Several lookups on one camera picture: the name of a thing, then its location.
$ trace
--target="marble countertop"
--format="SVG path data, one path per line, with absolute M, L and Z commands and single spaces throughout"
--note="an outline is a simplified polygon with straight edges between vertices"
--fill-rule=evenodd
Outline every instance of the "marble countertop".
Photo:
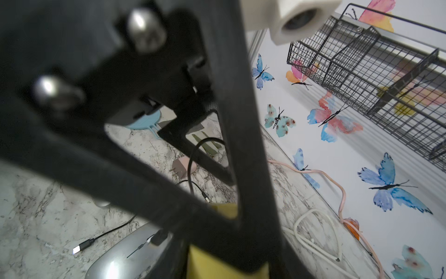
M 165 108 L 161 112 L 161 121 L 175 117 Z M 202 125 L 211 130 L 213 136 L 221 138 L 215 117 L 208 117 Z M 183 154 L 171 145 L 156 139 L 148 130 L 107 125 L 106 131 L 141 161 L 173 182 L 179 181 L 170 169 L 173 160 Z M 262 133 L 267 157 L 291 164 L 266 131 L 262 129 Z M 227 164 L 225 152 L 220 152 L 215 159 L 223 165 Z M 303 176 L 275 165 L 270 165 L 269 171 L 283 226 L 292 228 L 297 218 L 311 208 L 324 210 L 336 218 Z M 226 186 L 206 170 L 199 167 L 192 176 L 212 202 L 237 202 L 236 189 Z M 125 223 L 132 214 L 113 206 L 99 208 L 90 196 L 7 162 L 0 162 L 0 187 L 3 199 L 0 203 L 0 278 L 84 278 L 88 268 L 102 254 L 148 222 L 136 217 L 129 225 L 100 238 L 81 253 L 72 255 L 72 249 L 79 243 Z M 189 191 L 187 183 L 180 187 Z M 197 195 L 197 198 L 203 199 L 201 195 Z M 362 279 L 377 278 L 378 269 L 368 252 L 345 227 L 338 222 L 335 225 L 343 244 L 343 261 L 339 265 Z M 310 215 L 302 221 L 299 232 L 314 239 L 331 254 L 336 253 L 334 232 L 319 215 Z M 287 238 L 316 278 L 345 278 L 295 239 Z

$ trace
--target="metal bolt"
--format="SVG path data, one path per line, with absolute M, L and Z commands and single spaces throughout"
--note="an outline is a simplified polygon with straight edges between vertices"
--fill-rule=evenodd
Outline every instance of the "metal bolt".
M 73 109 L 85 101 L 82 89 L 54 75 L 41 76 L 32 89 L 34 99 L 40 106 L 56 111 Z
M 157 51 L 167 39 L 167 31 L 158 15 L 148 8 L 136 8 L 130 13 L 127 32 L 141 53 Z

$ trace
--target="pink cable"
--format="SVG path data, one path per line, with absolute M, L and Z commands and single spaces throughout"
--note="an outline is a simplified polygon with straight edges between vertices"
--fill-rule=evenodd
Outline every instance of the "pink cable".
M 296 169 L 295 167 L 292 167 L 288 164 L 279 162 L 279 161 L 275 161 L 275 160 L 268 160 L 269 163 L 272 164 L 279 164 L 279 165 L 283 165 L 295 172 L 298 173 L 313 173 L 313 172 L 317 172 L 320 174 L 325 175 L 325 177 L 327 177 L 331 182 L 333 182 L 333 184 L 335 184 L 336 186 L 339 187 L 339 189 L 341 189 L 342 191 L 342 200 L 341 200 L 341 204 L 339 205 L 339 210 L 338 210 L 338 216 L 339 216 L 339 220 L 341 221 L 341 224 L 347 224 L 349 225 L 351 228 L 353 228 L 355 230 L 355 232 L 357 232 L 359 234 L 359 237 L 361 237 L 361 239 L 363 240 L 363 242 L 365 243 L 365 245 L 367 246 L 367 248 L 372 252 L 373 258 L 376 260 L 376 263 L 378 264 L 378 268 L 380 269 L 380 279 L 384 279 L 384 270 L 383 270 L 383 266 L 381 265 L 380 260 L 378 259 L 378 256 L 376 255 L 375 251 L 373 250 L 372 246 L 368 243 L 368 241 L 365 239 L 364 235 L 362 235 L 362 233 L 354 226 L 352 225 L 349 221 L 345 220 L 342 218 L 342 210 L 344 209 L 344 204 L 345 204 L 345 199 L 347 198 L 347 193 L 345 192 L 344 188 L 342 188 L 341 185 L 339 185 L 336 181 L 334 181 L 328 174 L 326 174 L 323 171 L 319 171 L 319 170 L 308 170 L 308 171 L 300 171 L 298 169 Z

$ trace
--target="wall-mounted basket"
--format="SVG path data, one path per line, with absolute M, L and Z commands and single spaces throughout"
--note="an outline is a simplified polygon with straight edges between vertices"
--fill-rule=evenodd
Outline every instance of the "wall-mounted basket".
M 352 6 L 446 34 L 355 4 L 349 4 L 343 15 Z M 439 58 L 442 53 L 353 22 L 343 16 L 329 18 L 312 37 L 291 43 L 287 63 L 446 171 L 446 62 Z

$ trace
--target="white cable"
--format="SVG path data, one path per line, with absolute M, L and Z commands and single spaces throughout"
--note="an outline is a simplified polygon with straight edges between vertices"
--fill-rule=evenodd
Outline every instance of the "white cable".
M 337 241 L 337 244 L 338 244 L 338 256 L 337 257 L 331 255 L 328 252 L 326 252 L 324 249 L 322 249 L 321 247 L 317 246 L 313 242 L 309 241 L 308 239 L 306 239 L 304 236 L 300 235 L 297 232 L 297 226 L 299 226 L 300 222 L 305 217 L 307 217 L 309 214 L 311 214 L 311 213 L 313 213 L 315 211 L 321 213 L 329 221 L 331 227 L 334 230 L 334 235 L 336 236 L 336 241 Z M 308 212 L 306 212 L 305 214 L 303 214 L 302 216 L 300 216 L 300 218 L 296 221 L 296 223 L 294 223 L 294 231 L 291 230 L 291 229 L 288 229 L 288 228 L 286 228 L 284 226 L 282 226 L 282 229 L 285 232 L 294 235 L 295 238 L 297 239 L 297 241 L 300 244 L 302 244 L 302 246 L 304 246 L 305 248 L 310 250 L 313 254 L 316 254 L 317 256 L 319 256 L 321 259 L 326 261 L 328 264 L 330 264 L 332 267 L 337 269 L 339 272 L 341 272 L 342 274 L 344 274 L 348 278 L 350 278 L 350 279 L 359 279 L 358 277 L 355 277 L 355 276 L 351 275 L 350 273 L 347 273 L 344 269 L 340 268 L 339 266 L 337 266 L 334 262 L 332 262 L 330 260 L 330 259 L 332 259 L 333 261 L 337 261 L 337 262 L 340 262 L 342 260 L 342 247 L 341 247 L 341 243 L 339 242 L 338 232 L 337 232 L 337 229 L 335 228 L 333 220 L 327 214 L 325 214 L 325 212 L 323 212 L 323 211 L 321 211 L 319 209 L 311 209 Z

